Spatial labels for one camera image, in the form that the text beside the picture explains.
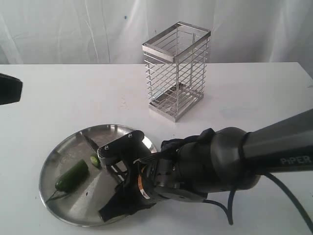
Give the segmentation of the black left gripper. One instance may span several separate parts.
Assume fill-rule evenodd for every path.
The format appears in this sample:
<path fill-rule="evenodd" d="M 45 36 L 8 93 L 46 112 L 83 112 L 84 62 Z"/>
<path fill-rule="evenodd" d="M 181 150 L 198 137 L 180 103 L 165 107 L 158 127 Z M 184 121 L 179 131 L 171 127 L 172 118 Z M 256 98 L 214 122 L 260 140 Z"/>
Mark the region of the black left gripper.
<path fill-rule="evenodd" d="M 0 74 L 0 105 L 19 102 L 22 95 L 23 82 L 19 79 Z"/>

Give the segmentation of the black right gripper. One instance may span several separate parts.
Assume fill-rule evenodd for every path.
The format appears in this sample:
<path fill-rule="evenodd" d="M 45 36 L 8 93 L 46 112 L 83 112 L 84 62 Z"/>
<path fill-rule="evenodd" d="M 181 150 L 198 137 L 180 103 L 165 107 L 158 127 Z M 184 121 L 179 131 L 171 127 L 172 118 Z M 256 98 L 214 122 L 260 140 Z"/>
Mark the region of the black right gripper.
<path fill-rule="evenodd" d="M 104 222 L 133 215 L 160 201 L 202 202 L 207 196 L 200 187 L 208 178 L 207 157 L 178 156 L 148 164 L 133 162 L 126 169 L 125 181 L 118 184 L 115 194 L 98 211 Z"/>

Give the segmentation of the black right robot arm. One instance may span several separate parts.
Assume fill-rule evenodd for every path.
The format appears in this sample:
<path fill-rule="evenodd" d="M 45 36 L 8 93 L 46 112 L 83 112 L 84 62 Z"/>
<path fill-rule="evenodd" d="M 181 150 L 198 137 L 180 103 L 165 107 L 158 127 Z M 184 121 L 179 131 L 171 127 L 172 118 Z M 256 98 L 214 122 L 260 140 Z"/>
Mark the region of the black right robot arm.
<path fill-rule="evenodd" d="M 98 149 L 108 169 L 118 162 L 126 167 L 112 172 L 120 182 L 99 210 L 105 222 L 163 200 L 203 202 L 212 192 L 250 189 L 267 173 L 313 168 L 312 110 L 254 132 L 209 128 L 199 135 L 163 141 L 156 153 L 143 139 L 144 133 L 135 130 Z"/>

